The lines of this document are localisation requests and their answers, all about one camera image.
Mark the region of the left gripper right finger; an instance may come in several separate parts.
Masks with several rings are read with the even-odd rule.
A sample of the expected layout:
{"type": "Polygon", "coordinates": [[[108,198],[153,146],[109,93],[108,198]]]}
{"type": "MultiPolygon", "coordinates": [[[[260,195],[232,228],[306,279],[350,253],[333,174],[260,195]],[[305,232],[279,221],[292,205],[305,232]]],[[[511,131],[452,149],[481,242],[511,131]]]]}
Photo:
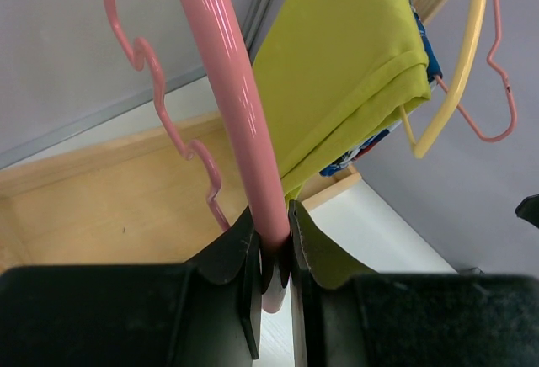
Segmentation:
{"type": "Polygon", "coordinates": [[[379,274],[289,205],[298,366],[535,366],[538,282],[379,274]]]}

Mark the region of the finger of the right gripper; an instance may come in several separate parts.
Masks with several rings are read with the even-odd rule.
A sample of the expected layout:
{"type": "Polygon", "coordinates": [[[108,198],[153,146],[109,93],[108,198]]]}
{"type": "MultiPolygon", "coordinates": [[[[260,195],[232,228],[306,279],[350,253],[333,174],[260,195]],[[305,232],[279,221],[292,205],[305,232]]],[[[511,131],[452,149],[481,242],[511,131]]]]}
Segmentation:
{"type": "Polygon", "coordinates": [[[518,218],[527,221],[536,228],[539,227],[539,195],[534,194],[524,198],[515,208],[518,218]]]}

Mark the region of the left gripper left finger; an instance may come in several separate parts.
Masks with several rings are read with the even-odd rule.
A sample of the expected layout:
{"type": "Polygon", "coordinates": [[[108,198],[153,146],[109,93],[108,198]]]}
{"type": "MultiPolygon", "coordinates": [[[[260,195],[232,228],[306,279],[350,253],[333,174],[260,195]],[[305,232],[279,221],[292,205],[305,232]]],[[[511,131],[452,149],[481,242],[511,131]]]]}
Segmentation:
{"type": "Polygon", "coordinates": [[[244,211],[184,263],[27,266],[1,276],[4,366],[250,366],[259,235],[244,211]]]}

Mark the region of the pink trouser hanger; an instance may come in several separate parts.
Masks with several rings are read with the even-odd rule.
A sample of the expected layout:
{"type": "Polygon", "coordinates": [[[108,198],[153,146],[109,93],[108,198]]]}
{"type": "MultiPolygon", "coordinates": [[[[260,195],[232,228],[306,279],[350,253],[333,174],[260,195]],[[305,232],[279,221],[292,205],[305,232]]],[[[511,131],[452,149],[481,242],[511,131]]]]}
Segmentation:
{"type": "MultiPolygon", "coordinates": [[[[128,40],[115,0],[103,1],[110,27],[130,64],[137,71],[147,67],[152,74],[154,107],[172,143],[185,159],[198,156],[203,162],[210,180],[206,203],[221,229],[228,229],[230,225],[217,202],[221,175],[213,157],[200,141],[182,141],[165,107],[164,73],[155,52],[142,37],[128,40]]],[[[262,240],[262,306],[268,313],[276,313],[288,281],[288,271],[279,256],[290,227],[270,133],[232,0],[180,2],[232,144],[255,231],[262,240]]]]}

